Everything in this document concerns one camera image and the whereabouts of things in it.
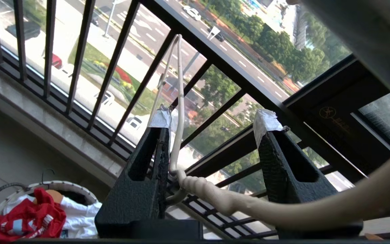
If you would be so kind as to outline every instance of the parked car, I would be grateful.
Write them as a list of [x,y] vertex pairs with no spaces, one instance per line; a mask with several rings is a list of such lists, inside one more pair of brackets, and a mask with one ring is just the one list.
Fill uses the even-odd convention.
[[[16,25],[11,25],[6,28],[10,34],[14,37],[17,37],[16,34]],[[24,21],[23,22],[23,33],[25,36],[25,40],[31,39],[33,37],[38,37],[40,35],[40,26],[36,22],[33,21]]]
[[223,35],[221,33],[216,34],[215,38],[218,39],[218,41],[220,41],[220,42],[223,42],[225,40],[225,38],[223,37]]
[[138,116],[133,117],[129,121],[129,125],[135,128],[135,130],[138,130],[141,127],[141,124],[142,124],[142,120]]
[[192,17],[194,20],[201,20],[201,15],[199,15],[199,12],[198,10],[190,7],[190,6],[184,6],[183,7],[183,10],[190,16]]
[[[99,93],[94,95],[94,98],[97,99]],[[102,105],[110,106],[115,100],[115,96],[110,93],[110,91],[106,91],[104,96],[102,97]]]

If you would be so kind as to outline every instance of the beige hose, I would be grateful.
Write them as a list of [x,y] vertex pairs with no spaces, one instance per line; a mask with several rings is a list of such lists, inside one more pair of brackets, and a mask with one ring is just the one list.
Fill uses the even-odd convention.
[[373,216],[390,208],[390,160],[356,187],[305,204],[277,204],[222,190],[204,178],[188,176],[180,186],[220,213],[241,211],[260,221],[293,230],[322,230]]

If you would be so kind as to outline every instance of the white car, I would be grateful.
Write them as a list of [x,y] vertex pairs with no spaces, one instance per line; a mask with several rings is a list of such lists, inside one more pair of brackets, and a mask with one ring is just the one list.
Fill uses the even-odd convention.
[[[99,96],[99,93],[95,94],[94,95],[94,98],[97,99],[97,97]],[[105,105],[105,106],[110,106],[115,100],[115,97],[112,93],[110,93],[109,91],[106,91],[103,98],[102,98],[102,105]]]
[[201,20],[201,15],[199,15],[199,12],[198,10],[190,7],[190,6],[184,6],[183,7],[183,10],[190,16],[192,17],[194,20]]

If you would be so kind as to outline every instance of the laundry basket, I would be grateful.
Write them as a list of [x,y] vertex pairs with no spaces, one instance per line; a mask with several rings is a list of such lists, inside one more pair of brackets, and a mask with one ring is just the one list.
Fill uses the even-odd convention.
[[28,186],[22,183],[10,183],[0,187],[0,192],[4,189],[7,189],[8,187],[15,187],[15,186],[20,187],[21,189],[17,190],[15,193],[11,194],[7,198],[5,198],[3,202],[0,203],[0,215],[3,213],[3,209],[6,207],[6,205],[9,202],[19,198],[20,196],[34,193],[34,189],[38,187],[43,187],[45,190],[64,191],[64,192],[70,192],[70,193],[75,193],[84,196],[85,205],[91,205],[98,202],[96,196],[94,196],[94,194],[88,189],[86,189],[85,187],[82,187],[78,184],[74,184],[71,182],[66,182],[66,181],[40,182],[40,183],[30,184]]

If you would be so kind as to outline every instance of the red shirt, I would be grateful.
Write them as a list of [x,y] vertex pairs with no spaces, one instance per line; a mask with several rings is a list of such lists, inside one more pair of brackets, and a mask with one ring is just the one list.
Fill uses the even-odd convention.
[[59,238],[65,222],[65,212],[60,204],[43,188],[36,188],[37,204],[23,200],[7,215],[0,215],[0,243],[19,238]]

